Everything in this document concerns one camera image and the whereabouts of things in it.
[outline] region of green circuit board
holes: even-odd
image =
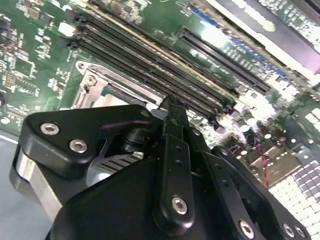
[[[257,61],[219,29],[194,14],[186,0],[123,0],[117,1],[116,5],[115,1],[101,0],[101,3],[232,88],[238,86],[234,76],[179,39],[183,27],[201,36],[261,80],[277,78],[265,63]],[[15,45],[14,49],[0,53],[0,92],[6,101],[0,109],[0,129],[18,135],[27,115],[70,108],[83,77],[75,68],[76,61],[106,65],[84,51],[58,45],[59,38],[64,37],[58,27],[65,21],[66,8],[87,11],[73,0],[2,3],[0,19],[10,28],[5,36]],[[288,101],[274,94],[277,91],[270,91],[267,98],[276,108],[288,106]],[[195,116],[194,122],[200,124],[202,118]]]

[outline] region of integrated circuit chip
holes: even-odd
[[[9,23],[3,19],[0,19],[0,34],[8,31]]]
[[[52,22],[52,17],[50,17],[49,15],[47,14],[44,14],[43,17],[42,17],[43,21],[44,21],[44,24],[46,26],[49,26],[50,23]]]
[[[32,7],[29,9],[28,13],[30,18],[33,18],[35,20],[38,20],[41,16],[40,10]]]
[[[21,58],[17,58],[15,61],[14,69],[21,74],[29,76],[31,73],[32,65]]]
[[[10,38],[0,35],[0,53],[8,53],[13,50],[17,43]]]
[[[111,7],[111,10],[114,11],[114,13],[119,15],[122,13],[123,6],[120,2],[113,1],[110,7]]]

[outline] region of capacitor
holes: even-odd
[[[275,130],[274,134],[279,142],[285,142],[287,140],[285,133],[279,128]]]
[[[248,151],[246,150],[245,145],[242,142],[239,142],[236,138],[234,138],[233,136],[230,137],[227,145],[232,148],[232,152],[233,155],[235,155],[235,157],[237,159],[240,159],[241,156],[246,155],[248,153]]]
[[[270,132],[269,132],[269,130],[268,130],[268,128],[266,126],[260,125],[259,128],[260,128],[260,131],[261,131],[264,139],[270,139],[271,138],[271,134],[270,134]]]
[[[242,142],[239,142],[238,143],[238,146],[239,146],[239,151],[240,151],[240,154],[243,156],[243,155],[246,155],[248,153],[248,151],[246,150],[246,147],[245,145],[242,143]]]
[[[236,159],[241,159],[241,151],[240,149],[237,149],[233,152],[233,155],[235,156]]]
[[[3,93],[0,92],[0,108],[3,107],[6,104],[6,98]]]
[[[238,121],[237,124],[240,128],[240,131],[243,133],[249,131],[249,129],[250,129],[250,126],[244,120]]]
[[[257,123],[257,120],[250,112],[246,113],[243,118],[249,126],[254,126]]]
[[[252,147],[256,146],[257,143],[257,135],[252,131],[248,131],[244,134],[246,143]]]

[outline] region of ram slot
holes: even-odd
[[[199,91],[207,95],[204,97],[208,98],[209,96],[209,100],[214,101],[216,104],[228,102],[227,98],[224,95],[219,94],[217,91],[200,82],[198,79],[191,77],[183,70],[177,68],[172,63],[169,63],[161,56],[158,56],[154,50],[146,48],[145,44],[140,42],[138,39],[135,39],[134,37],[128,37],[127,34],[119,30],[117,27],[111,26],[110,22],[107,23],[102,19],[96,18],[91,15],[71,15],[71,13],[69,13],[68,15],[69,20],[81,23],[85,28],[87,28],[85,30],[82,29],[84,33],[95,31],[107,34],[108,36],[112,36],[112,39],[123,44],[123,49],[126,49],[127,51],[132,50],[138,55],[143,56],[146,60],[157,63],[157,65],[164,69],[166,72],[176,76],[178,79],[183,79],[186,83],[192,86],[192,89],[199,89]],[[212,81],[218,83],[221,88],[224,88],[225,91],[231,93],[236,98],[238,97],[238,93],[223,81],[220,81],[218,79],[213,79]]]
[[[159,71],[159,69],[157,69],[154,65],[141,60],[134,53],[124,51],[120,46],[116,45],[108,38],[102,37],[91,31],[84,36],[84,39],[89,40],[90,42],[96,45],[99,45],[100,48],[104,49],[108,53],[113,53],[113,56],[114,53],[116,53],[118,56],[125,57],[126,64],[133,65],[136,68],[142,70],[144,73],[148,73],[152,76],[155,76],[156,79],[161,79],[162,82],[166,83],[176,91],[183,92],[186,97],[189,97],[189,99],[194,98],[202,107],[206,107],[207,110],[210,110],[212,112],[215,111],[215,107],[217,107],[216,104],[205,101],[203,96],[201,96],[196,90],[193,91],[189,87],[183,85],[182,83],[179,83],[178,80],[175,79],[173,76],[165,75],[164,73]]]
[[[190,47],[197,49],[197,51],[200,50],[200,52],[205,53],[205,55],[207,56],[210,56],[216,64],[224,68],[226,71],[234,75],[238,80],[250,86],[257,92],[264,95],[266,92],[271,90],[270,86],[256,77],[253,73],[242,67],[233,59],[226,57],[223,52],[220,52],[214,47],[209,46],[206,42],[204,42],[198,36],[194,35],[188,29],[185,28],[182,30],[181,38]]]
[[[118,69],[120,72],[123,72],[124,74],[133,77],[137,81],[139,81],[141,84],[147,85],[148,87],[151,87],[155,89],[156,91],[164,94],[164,95],[174,95],[177,98],[181,99],[184,103],[188,105],[188,107],[198,113],[200,116],[203,116],[205,118],[210,117],[214,111],[211,109],[204,107],[202,104],[200,104],[198,101],[194,100],[194,96],[190,94],[186,94],[185,92],[179,92],[176,91],[173,85],[171,86],[171,89],[164,89],[164,85],[169,83],[168,81],[165,81],[164,78],[158,79],[147,72],[144,72],[140,70],[138,67],[128,64],[126,61],[121,61],[117,59],[116,57],[112,56],[110,53],[105,52],[103,48],[100,48],[99,46],[94,45],[89,40],[85,41],[85,39],[82,39],[78,41],[78,47],[93,56],[105,61],[111,67],[114,67],[115,69]]]

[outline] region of electrolytic capacitor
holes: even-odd
[[[5,96],[0,92],[0,108],[6,104]]]
[[[243,133],[249,131],[249,129],[250,129],[250,126],[244,120],[238,121],[237,124],[240,128],[240,131]]]
[[[275,130],[274,134],[276,136],[276,139],[278,139],[279,142],[285,142],[287,140],[284,131],[280,130],[279,128]]]
[[[270,132],[269,132],[269,130],[268,130],[268,128],[266,126],[260,125],[259,128],[260,128],[260,131],[261,131],[264,139],[270,139],[271,138],[271,134],[270,134]]]
[[[246,113],[243,118],[249,126],[254,126],[257,123],[257,119],[250,112]]]

